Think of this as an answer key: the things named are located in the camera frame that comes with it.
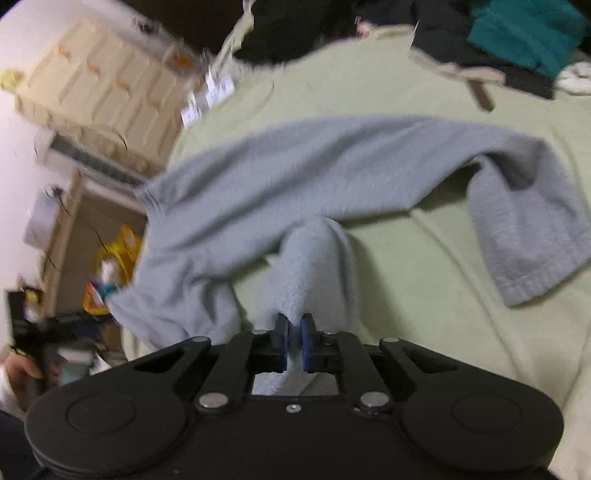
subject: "clothing pile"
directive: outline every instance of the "clothing pile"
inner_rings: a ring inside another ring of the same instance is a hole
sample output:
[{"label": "clothing pile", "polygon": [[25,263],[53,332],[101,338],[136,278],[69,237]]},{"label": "clothing pile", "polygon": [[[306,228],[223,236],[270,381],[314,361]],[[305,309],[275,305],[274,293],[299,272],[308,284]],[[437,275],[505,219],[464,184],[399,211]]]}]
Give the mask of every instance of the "clothing pile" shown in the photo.
[{"label": "clothing pile", "polygon": [[416,25],[412,57],[441,73],[553,98],[554,81],[591,22],[569,0],[258,0],[234,56],[250,64],[297,59],[318,39],[371,25]]}]

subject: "bed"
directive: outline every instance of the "bed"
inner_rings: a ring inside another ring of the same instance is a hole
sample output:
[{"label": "bed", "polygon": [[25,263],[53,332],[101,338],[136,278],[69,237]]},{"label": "bed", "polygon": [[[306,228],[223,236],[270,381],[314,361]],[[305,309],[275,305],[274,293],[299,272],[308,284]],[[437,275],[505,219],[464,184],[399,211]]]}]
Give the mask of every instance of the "bed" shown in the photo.
[{"label": "bed", "polygon": [[[543,137],[584,201],[591,192],[591,97],[558,92],[554,101],[496,85],[483,111],[466,84],[409,58],[413,31],[377,28],[285,66],[251,69],[235,61],[252,28],[246,12],[212,67],[229,73],[235,93],[180,135],[174,168],[214,146],[278,124],[321,116],[422,114],[489,122]],[[591,478],[591,267],[558,288],[507,308],[483,263],[465,202],[468,172],[446,180],[408,214],[347,224],[361,284],[359,333],[366,343],[399,336],[544,391],[563,410],[566,429],[552,471]],[[261,260],[237,276],[247,317],[254,312]],[[144,352],[129,332],[129,356]]]}]

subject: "wall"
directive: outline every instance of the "wall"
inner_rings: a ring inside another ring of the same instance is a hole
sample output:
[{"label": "wall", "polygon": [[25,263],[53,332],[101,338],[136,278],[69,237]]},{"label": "wall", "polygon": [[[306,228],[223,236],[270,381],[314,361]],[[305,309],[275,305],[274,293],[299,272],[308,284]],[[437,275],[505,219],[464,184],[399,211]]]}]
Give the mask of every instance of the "wall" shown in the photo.
[{"label": "wall", "polygon": [[[112,0],[22,0],[0,20],[0,69],[30,70],[60,33],[86,17],[102,21],[121,37],[148,50],[134,27],[135,12]],[[18,274],[37,278],[40,253],[22,242],[27,210],[37,193],[52,183],[68,185],[70,172],[56,173],[35,163],[33,142],[39,127],[14,112],[14,99],[0,92],[0,288],[14,286]],[[0,309],[0,349],[8,334]]]}]

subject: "white cloth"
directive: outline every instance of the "white cloth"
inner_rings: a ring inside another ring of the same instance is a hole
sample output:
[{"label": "white cloth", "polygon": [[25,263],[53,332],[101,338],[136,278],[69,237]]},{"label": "white cloth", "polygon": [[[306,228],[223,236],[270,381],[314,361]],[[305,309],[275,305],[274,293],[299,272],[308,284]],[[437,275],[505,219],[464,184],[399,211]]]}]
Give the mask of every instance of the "white cloth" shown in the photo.
[{"label": "white cloth", "polygon": [[591,61],[567,66],[560,72],[556,86],[571,95],[591,95]]},{"label": "white cloth", "polygon": [[0,410],[23,420],[25,413],[18,404],[17,396],[12,391],[4,365],[0,367]]}]

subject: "silver bolt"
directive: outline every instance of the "silver bolt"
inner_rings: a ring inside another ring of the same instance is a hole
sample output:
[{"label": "silver bolt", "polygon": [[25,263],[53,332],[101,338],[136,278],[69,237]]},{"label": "silver bolt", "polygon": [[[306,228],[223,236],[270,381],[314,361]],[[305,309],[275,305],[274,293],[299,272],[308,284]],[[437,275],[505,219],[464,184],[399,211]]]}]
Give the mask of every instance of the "silver bolt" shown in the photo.
[{"label": "silver bolt", "polygon": [[390,397],[383,392],[366,392],[361,395],[361,403],[369,408],[383,407],[390,401]]},{"label": "silver bolt", "polygon": [[199,404],[204,408],[220,408],[227,405],[228,397],[223,393],[205,393],[199,397]]},{"label": "silver bolt", "polygon": [[301,412],[301,405],[298,405],[297,403],[292,403],[291,405],[285,407],[285,411],[287,413],[299,413]]}]

